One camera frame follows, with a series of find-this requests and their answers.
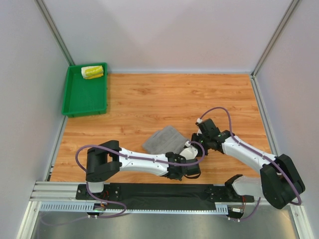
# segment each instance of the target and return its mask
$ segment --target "metal profile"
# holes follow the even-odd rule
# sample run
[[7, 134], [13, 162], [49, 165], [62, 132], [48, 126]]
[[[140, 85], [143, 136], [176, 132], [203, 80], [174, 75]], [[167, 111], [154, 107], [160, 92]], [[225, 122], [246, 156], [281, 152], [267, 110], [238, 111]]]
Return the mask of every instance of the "metal profile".
[[[97, 203], [97, 200], [77, 200], [75, 199], [77, 188], [79, 184], [84, 182], [36, 182], [32, 191], [30, 201], [40, 202], [87, 202]], [[242, 203], [235, 202], [215, 202], [215, 205], [242, 205]]]
[[41, 202], [29, 202], [16, 239], [30, 239], [35, 227]]
[[314, 239], [313, 231], [310, 227], [304, 206], [290, 205], [295, 225], [301, 239]]
[[67, 47], [66, 47], [66, 45], [65, 45], [65, 43], [64, 43], [64, 41], [63, 41], [63, 39], [61, 37], [61, 34], [59, 33], [59, 31], [58, 31], [58, 29], [57, 29], [57, 27], [56, 27], [51, 15], [50, 15], [50, 13], [49, 13], [49, 11], [48, 11], [44, 1], [43, 0], [34, 0], [34, 1], [35, 1], [36, 5], [39, 7], [43, 18], [45, 19], [45, 21], [46, 21], [48, 27], [50, 28], [55, 40], [57, 41], [59, 47], [61, 48], [61, 51], [62, 51], [65, 59], [67, 60], [68, 64], [70, 66], [75, 65], [74, 61], [73, 61], [73, 59], [72, 59], [72, 57], [70, 55], [70, 52], [68, 51], [68, 49], [67, 49]]
[[278, 155], [278, 147], [277, 147], [277, 143], [275, 141], [275, 138], [274, 138], [274, 134], [273, 134], [273, 130], [268, 122], [268, 117], [267, 117], [267, 112], [266, 112], [266, 109], [265, 109], [265, 106], [264, 106], [264, 103], [263, 103], [263, 100], [262, 100], [262, 97], [260, 95], [260, 90], [259, 90], [259, 87], [258, 87], [258, 84], [257, 84], [257, 81], [256, 81], [256, 77], [251, 77], [251, 84], [252, 84], [252, 87], [253, 87], [253, 91], [254, 91], [254, 94], [255, 94], [255, 98], [256, 98], [256, 101], [257, 101], [257, 105], [258, 105], [258, 109], [259, 109], [259, 112], [260, 112], [260, 115], [261, 115], [261, 119], [262, 119], [262, 122], [263, 122], [263, 125], [264, 125], [264, 128], [265, 128], [265, 132], [266, 132], [266, 136], [267, 136], [267, 139], [268, 139], [268, 142], [269, 142], [269, 146], [270, 146], [270, 149], [271, 149], [271, 152], [275, 155]]
[[59, 133], [58, 133], [57, 138], [55, 139], [55, 142], [54, 142], [54, 148], [53, 148], [52, 154], [50, 156], [50, 163], [49, 163], [49, 165], [48, 165], [48, 167], [46, 169], [46, 176], [44, 178], [45, 181], [50, 181], [50, 177], [52, 175], [54, 163], [55, 163], [57, 154], [59, 152], [59, 148], [60, 148], [60, 145], [61, 145], [61, 141], [62, 141], [62, 137], [63, 137], [63, 133], [64, 133], [64, 130], [65, 130], [67, 121], [68, 121], [68, 117], [64, 116], [63, 120], [62, 120], [62, 122], [60, 124], [60, 127], [59, 127]]
[[293, 13], [295, 12], [295, 10], [297, 9], [297, 6], [299, 5], [301, 0], [292, 0], [290, 5], [288, 6], [285, 15], [283, 16], [283, 18], [281, 19], [278, 27], [276, 28], [273, 36], [270, 38], [270, 41], [268, 43], [268, 45], [266, 46], [266, 49], [264, 50], [262, 56], [260, 57], [255, 69], [253, 70], [253, 72], [251, 73], [252, 76], [256, 76], [259, 72], [259, 70], [261, 69], [262, 65], [264, 64], [265, 60], [267, 59], [269, 53], [271, 52], [271, 50], [273, 49], [274, 45], [276, 44], [279, 36], [281, 35], [281, 33], [283, 32], [284, 28], [286, 27], [289, 19], [291, 18], [291, 16], [293, 15]]
[[[84, 212], [84, 213], [118, 213], [122, 209], [105, 209], [104, 211], [94, 209], [94, 203], [88, 202], [42, 202], [39, 209], [41, 212]], [[216, 210], [126, 210], [125, 213], [142, 214], [201, 214], [201, 215], [227, 215], [227, 205], [216, 205]]]

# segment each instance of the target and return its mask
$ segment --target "yellow object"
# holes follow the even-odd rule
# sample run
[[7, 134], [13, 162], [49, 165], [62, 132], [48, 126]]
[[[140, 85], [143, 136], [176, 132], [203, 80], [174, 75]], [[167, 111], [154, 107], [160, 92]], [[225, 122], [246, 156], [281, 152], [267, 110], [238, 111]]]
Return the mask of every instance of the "yellow object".
[[96, 75], [96, 76], [90, 76], [90, 77], [87, 77], [87, 78], [85, 78], [86, 80], [90, 80], [90, 79], [94, 79], [94, 78], [98, 78], [98, 77], [101, 77], [101, 76], [103, 76], [104, 74], [102, 73], [102, 74], [99, 74], [99, 75]]
[[102, 66], [86, 66], [81, 68], [81, 74], [84, 79], [93, 79], [104, 75]]

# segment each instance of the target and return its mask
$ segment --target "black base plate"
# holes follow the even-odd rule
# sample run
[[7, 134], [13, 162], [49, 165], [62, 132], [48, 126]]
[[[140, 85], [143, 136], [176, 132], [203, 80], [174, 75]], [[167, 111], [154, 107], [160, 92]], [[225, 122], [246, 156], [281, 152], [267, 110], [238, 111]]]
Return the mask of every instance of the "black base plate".
[[[119, 201], [131, 210], [215, 210], [215, 202], [243, 202], [243, 197], [229, 196], [225, 186], [212, 184], [147, 184], [110, 183], [104, 191], [94, 194], [98, 198]], [[86, 191], [86, 184], [79, 184], [77, 200], [93, 200]], [[254, 197], [245, 196], [246, 202], [254, 202]], [[108, 209], [121, 209], [109, 204]]]

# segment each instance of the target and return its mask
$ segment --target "aluminum frame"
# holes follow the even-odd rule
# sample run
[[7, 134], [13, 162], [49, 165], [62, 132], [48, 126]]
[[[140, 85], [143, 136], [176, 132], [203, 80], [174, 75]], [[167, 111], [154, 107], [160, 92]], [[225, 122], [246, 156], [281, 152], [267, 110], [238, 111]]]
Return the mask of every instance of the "aluminum frame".
[[[266, 58], [268, 57], [270, 51], [272, 50], [273, 46], [275, 45], [277, 39], [279, 38], [280, 34], [284, 30], [284, 27], [286, 26], [287, 22], [291, 18], [293, 12], [296, 10], [299, 2], [301, 0], [292, 0], [290, 6], [288, 7], [285, 15], [283, 16], [280, 24], [278, 25], [275, 33], [273, 34], [271, 40], [269, 41], [264, 53], [262, 54], [260, 60], [258, 61], [255, 69], [251, 73], [251, 84], [253, 86], [253, 90], [255, 93], [255, 97], [257, 100], [258, 108], [263, 120], [264, 128], [266, 131], [266, 135], [271, 147], [271, 150], [273, 153], [277, 153], [277, 144], [275, 142], [275, 139], [272, 134], [271, 126], [268, 122], [267, 112], [265, 110], [262, 97], [260, 96], [260, 91], [258, 88], [258, 83], [256, 80], [256, 75], [259, 72], [260, 68], [262, 67], [263, 63], [265, 62]], [[74, 65], [74, 61], [66, 47], [66, 45], [63, 42], [63, 39], [56, 28], [54, 21], [52, 17], [50, 16], [50, 13], [43, 2], [43, 0], [35, 0], [35, 3], [39, 7], [45, 21], [48, 24], [48, 27], [50, 28], [53, 36], [55, 37], [57, 43], [59, 44], [65, 59], [69, 63], [69, 65]], [[48, 179], [50, 175], [50, 171], [52, 170], [54, 166], [54, 161], [56, 158], [56, 154], [58, 152], [61, 138], [63, 135], [64, 127], [67, 121], [67, 117], [64, 118], [63, 123], [61, 124], [59, 136], [56, 140], [55, 148], [51, 155], [51, 163], [49, 165], [49, 168], [47, 170], [47, 176], [46, 179]], [[17, 239], [29, 239], [32, 236], [33, 229], [35, 227], [36, 218], [38, 216], [38, 212], [41, 206], [41, 202], [46, 201], [55, 201], [55, 202], [75, 202], [78, 200], [75, 200], [75, 194], [77, 190], [77, 185], [80, 184], [77, 183], [64, 183], [64, 182], [36, 182], [34, 189], [32, 191], [30, 201], [28, 203], [27, 209], [25, 211], [22, 223], [20, 225], [20, 229], [17, 234]], [[228, 205], [235, 205], [238, 203], [227, 203]], [[261, 201], [261, 205], [267, 205], [268, 202], [266, 200]], [[313, 232], [310, 228], [310, 224], [307, 218], [307, 215], [305, 213], [305, 209], [303, 206], [293, 206], [290, 205], [292, 215], [297, 227], [297, 231], [300, 238], [305, 239], [312, 239], [314, 238]]]

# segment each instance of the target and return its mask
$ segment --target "metal floor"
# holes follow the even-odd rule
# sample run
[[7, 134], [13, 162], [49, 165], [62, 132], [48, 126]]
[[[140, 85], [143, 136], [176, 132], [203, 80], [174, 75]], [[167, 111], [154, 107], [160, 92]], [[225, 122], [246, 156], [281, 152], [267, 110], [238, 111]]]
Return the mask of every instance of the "metal floor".
[[[254, 206], [247, 205], [246, 213]], [[47, 223], [68, 222], [85, 213], [49, 212]], [[39, 220], [33, 239], [298, 239], [290, 208], [260, 205], [248, 221], [236, 223], [218, 215], [129, 214], [112, 219], [84, 219], [64, 226]]]

